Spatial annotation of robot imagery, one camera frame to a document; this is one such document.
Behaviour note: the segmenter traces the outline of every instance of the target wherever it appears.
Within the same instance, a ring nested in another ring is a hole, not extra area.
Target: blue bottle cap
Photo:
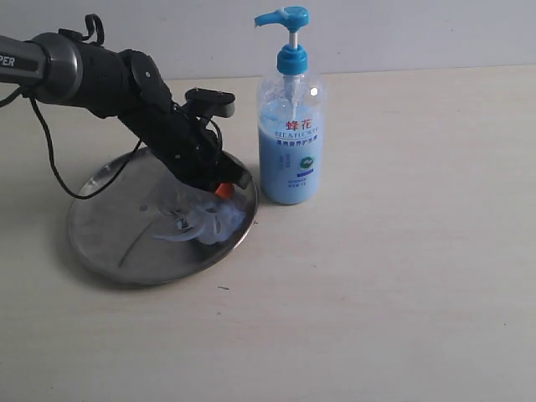
[[[289,31],[289,43],[277,55],[277,70],[284,75],[299,75],[307,71],[307,52],[298,44],[298,30],[309,23],[309,12],[294,6],[276,10],[255,18],[255,26],[279,23]]]

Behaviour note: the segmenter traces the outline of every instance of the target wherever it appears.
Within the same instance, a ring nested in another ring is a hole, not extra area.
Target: white wall
[[[302,0],[301,42],[321,72],[536,62],[534,0]],[[0,34],[30,39],[104,20],[109,49],[149,53],[165,78],[261,75],[286,41],[253,17],[278,0],[0,0]]]

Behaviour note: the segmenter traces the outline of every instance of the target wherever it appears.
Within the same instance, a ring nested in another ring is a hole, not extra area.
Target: transparent plastic
[[[260,185],[280,204],[318,190],[324,147],[326,85],[320,75],[267,75],[257,94]]]

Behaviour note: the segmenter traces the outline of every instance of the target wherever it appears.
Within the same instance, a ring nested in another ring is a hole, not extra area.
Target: shampoo bottle
[[[258,90],[260,186],[280,204],[299,204],[319,186],[324,145],[326,93],[320,75],[307,69],[297,34],[309,23],[303,7],[287,7],[255,18],[255,26],[278,23],[289,43],[277,55],[277,71]]]

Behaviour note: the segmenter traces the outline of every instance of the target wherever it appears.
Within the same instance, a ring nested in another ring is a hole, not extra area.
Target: black bracket
[[[229,118],[235,113],[235,95],[218,90],[193,88],[185,94],[183,109],[208,122],[213,116]]]

